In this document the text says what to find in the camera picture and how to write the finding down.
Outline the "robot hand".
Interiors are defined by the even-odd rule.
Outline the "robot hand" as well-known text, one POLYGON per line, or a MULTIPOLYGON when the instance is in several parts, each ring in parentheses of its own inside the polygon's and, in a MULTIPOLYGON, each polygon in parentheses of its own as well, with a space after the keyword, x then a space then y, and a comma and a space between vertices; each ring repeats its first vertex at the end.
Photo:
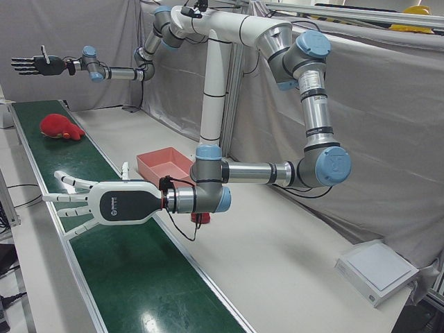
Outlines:
POLYGON ((50 193, 43 195, 46 202, 82 202, 85 206, 57 211, 62 218, 91 214, 92 219, 65 233, 66 239, 94 228, 96 225, 138 225, 149 220, 156 211, 164 208, 162 192, 151 182, 131 180, 128 164, 122 166, 120 180, 94 182, 75 178, 63 171, 54 176, 75 188, 84 189, 81 194, 50 193))
POLYGON ((44 45, 41 47, 42 55, 35 55, 32 58, 11 58, 11 65, 19 75, 60 75, 66 68, 67 63, 54 55, 48 55, 44 45))

